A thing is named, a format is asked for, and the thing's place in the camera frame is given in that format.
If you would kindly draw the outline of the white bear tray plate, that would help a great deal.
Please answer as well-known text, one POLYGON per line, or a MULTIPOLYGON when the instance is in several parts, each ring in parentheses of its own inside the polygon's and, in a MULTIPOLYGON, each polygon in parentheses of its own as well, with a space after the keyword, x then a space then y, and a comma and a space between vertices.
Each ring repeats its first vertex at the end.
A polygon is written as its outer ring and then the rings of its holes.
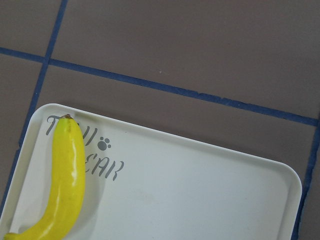
POLYGON ((31 117, 4 196, 0 233, 44 212, 51 145, 70 114, 85 144, 86 189, 69 240, 289 240, 302 184, 288 165, 59 104, 31 117))

